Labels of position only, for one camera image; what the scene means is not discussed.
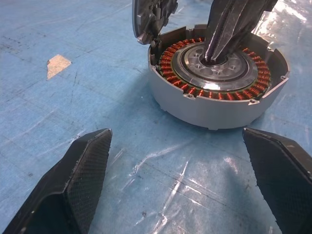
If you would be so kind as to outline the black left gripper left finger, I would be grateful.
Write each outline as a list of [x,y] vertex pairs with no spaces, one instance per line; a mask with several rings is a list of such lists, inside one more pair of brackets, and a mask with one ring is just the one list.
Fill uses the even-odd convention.
[[101,195],[112,130],[77,138],[46,172],[3,234],[88,234]]

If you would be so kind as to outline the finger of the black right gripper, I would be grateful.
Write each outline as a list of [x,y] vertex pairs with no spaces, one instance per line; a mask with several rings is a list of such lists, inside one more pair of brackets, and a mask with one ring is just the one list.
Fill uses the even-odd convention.
[[231,0],[231,11],[215,52],[219,62],[232,53],[242,39],[258,24],[263,12],[271,11],[278,0]]
[[217,60],[215,52],[230,11],[231,0],[213,0],[205,31],[203,57],[206,61]]

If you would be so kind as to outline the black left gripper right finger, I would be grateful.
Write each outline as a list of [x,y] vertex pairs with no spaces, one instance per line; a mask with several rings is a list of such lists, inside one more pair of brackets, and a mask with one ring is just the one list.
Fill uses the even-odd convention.
[[283,234],[312,234],[312,156],[284,136],[244,128],[257,185]]

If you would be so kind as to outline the silver motor end cover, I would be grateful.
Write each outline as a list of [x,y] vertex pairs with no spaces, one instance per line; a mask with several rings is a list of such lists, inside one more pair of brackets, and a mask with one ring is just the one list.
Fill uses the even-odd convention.
[[132,0],[132,26],[140,44],[150,44],[175,13],[177,0]]

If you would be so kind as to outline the grey motor housing copper coils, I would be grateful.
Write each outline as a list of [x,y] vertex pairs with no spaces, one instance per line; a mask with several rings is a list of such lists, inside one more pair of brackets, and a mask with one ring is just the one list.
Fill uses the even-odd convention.
[[158,35],[148,50],[149,85],[161,109],[210,130],[260,117],[289,79],[289,66],[263,38],[248,34],[230,53],[206,61],[204,25]]

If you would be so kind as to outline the blue plastic-covered table cover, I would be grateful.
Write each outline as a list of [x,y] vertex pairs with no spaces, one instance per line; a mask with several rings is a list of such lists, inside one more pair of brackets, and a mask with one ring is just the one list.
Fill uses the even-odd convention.
[[[0,233],[74,140],[113,132],[90,234],[281,234],[242,129],[162,110],[132,0],[0,0]],[[72,64],[47,80],[47,61]]]

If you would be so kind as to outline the beige tape patch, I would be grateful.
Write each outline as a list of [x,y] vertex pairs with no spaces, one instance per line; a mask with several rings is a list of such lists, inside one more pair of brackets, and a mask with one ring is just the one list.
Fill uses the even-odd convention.
[[47,61],[47,80],[70,66],[72,62],[64,56],[57,54]]

